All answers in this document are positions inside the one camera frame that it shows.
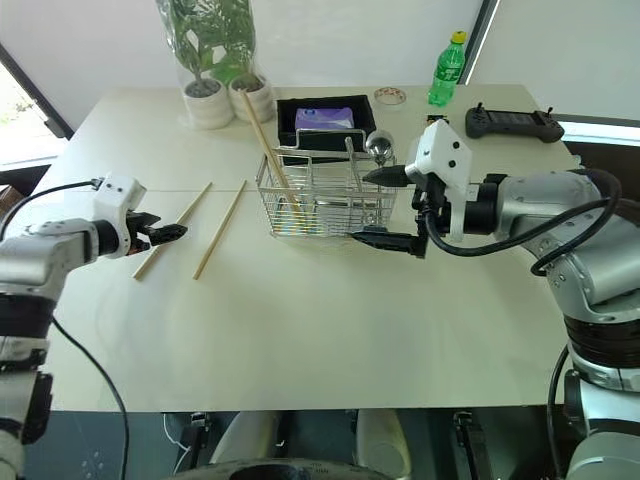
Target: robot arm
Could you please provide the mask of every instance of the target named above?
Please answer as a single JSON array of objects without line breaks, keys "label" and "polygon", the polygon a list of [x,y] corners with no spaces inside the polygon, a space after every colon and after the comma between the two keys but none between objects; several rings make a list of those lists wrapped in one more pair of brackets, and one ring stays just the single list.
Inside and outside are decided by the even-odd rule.
[{"label": "robot arm", "polygon": [[145,191],[134,179],[107,176],[94,199],[93,220],[45,222],[0,243],[0,480],[22,475],[22,445],[46,428],[52,377],[38,368],[69,272],[99,256],[132,255],[186,232],[181,225],[154,229],[159,217],[134,212]]},{"label": "robot arm", "polygon": [[[416,184],[412,207],[418,211],[418,235],[365,228],[353,237],[421,258],[428,240],[461,256],[515,245],[531,252],[539,260],[532,272],[546,276],[564,314],[574,368],[565,378],[565,410],[587,436],[568,478],[640,477],[640,450],[623,447],[640,443],[638,204],[623,201],[615,214],[603,215],[615,207],[619,184],[589,171],[488,175],[483,183],[469,184],[469,150],[442,120],[427,128],[418,145],[409,165],[378,169],[365,178],[386,186]],[[457,241],[463,233],[493,234],[498,243],[470,249],[441,238]],[[575,241],[580,237],[584,241]],[[594,473],[601,476],[589,476]]]}]

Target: plastic bottle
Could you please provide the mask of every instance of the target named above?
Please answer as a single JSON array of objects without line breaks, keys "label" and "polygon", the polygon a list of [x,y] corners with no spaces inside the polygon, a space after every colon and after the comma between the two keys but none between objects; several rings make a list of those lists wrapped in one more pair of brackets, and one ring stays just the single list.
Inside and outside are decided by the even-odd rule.
[{"label": "plastic bottle", "polygon": [[466,32],[453,32],[451,43],[438,57],[438,65],[433,72],[433,85],[428,95],[429,104],[444,107],[453,97],[464,67],[462,45],[466,38]]}]

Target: remote controller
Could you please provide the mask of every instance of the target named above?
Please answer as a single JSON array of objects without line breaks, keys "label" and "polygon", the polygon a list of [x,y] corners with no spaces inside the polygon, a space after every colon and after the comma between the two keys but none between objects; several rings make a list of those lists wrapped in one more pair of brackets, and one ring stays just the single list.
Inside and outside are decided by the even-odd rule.
[{"label": "remote controller", "polygon": [[480,138],[487,133],[505,133],[538,137],[544,143],[557,142],[564,135],[564,129],[551,117],[551,110],[535,110],[533,113],[485,110],[480,102],[467,112],[465,129],[470,138]]}]

